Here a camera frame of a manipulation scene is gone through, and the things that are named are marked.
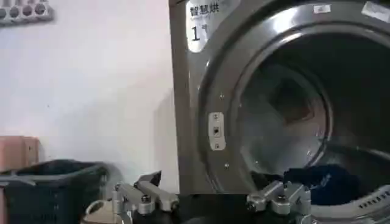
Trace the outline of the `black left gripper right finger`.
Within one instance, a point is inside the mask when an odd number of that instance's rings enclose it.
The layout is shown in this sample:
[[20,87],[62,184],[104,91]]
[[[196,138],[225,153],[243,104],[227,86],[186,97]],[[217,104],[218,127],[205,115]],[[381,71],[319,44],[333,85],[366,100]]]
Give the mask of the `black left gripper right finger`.
[[250,212],[268,209],[280,216],[293,214],[298,224],[311,223],[311,191],[301,183],[272,181],[262,189],[247,194],[246,205]]

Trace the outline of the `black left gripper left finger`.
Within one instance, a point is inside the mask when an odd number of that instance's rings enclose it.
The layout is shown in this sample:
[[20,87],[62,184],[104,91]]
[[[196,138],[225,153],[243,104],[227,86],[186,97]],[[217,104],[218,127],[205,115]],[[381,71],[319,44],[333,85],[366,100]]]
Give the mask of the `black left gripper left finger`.
[[112,216],[115,223],[133,223],[133,215],[142,217],[156,210],[174,212],[179,197],[159,187],[162,171],[141,175],[136,182],[118,182],[112,191]]

